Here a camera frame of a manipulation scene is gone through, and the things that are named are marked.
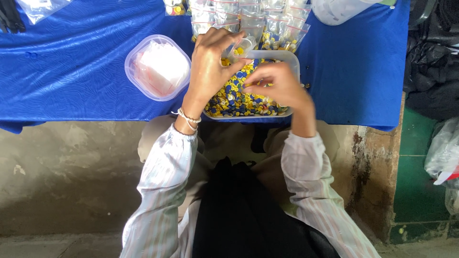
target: blue tablecloth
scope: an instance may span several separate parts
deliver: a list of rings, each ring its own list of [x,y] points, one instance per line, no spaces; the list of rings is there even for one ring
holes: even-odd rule
[[[409,1],[393,10],[373,5],[334,27],[309,16],[298,59],[317,119],[386,131],[398,125],[408,16]],[[0,127],[18,133],[46,121],[146,121],[177,110],[185,92],[155,102],[124,73],[126,55],[152,34],[191,56],[190,17],[165,16],[161,0],[74,0],[26,33],[0,35]]]

